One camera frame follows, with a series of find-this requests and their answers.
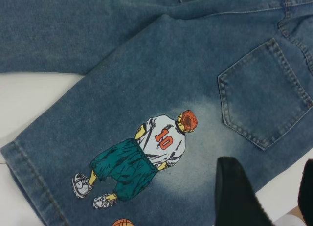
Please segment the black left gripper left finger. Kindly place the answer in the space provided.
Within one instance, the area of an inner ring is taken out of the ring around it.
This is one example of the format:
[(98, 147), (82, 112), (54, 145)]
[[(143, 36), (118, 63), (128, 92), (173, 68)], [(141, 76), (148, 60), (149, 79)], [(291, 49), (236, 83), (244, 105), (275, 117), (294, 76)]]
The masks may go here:
[(241, 164), (234, 157), (217, 159), (216, 226), (272, 226)]

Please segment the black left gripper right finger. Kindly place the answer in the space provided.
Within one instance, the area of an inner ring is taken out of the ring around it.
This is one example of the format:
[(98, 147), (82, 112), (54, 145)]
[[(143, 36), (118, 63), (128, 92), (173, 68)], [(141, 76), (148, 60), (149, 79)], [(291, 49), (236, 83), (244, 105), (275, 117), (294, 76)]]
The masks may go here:
[(313, 159), (305, 163), (298, 193), (298, 206), (308, 226), (313, 225)]

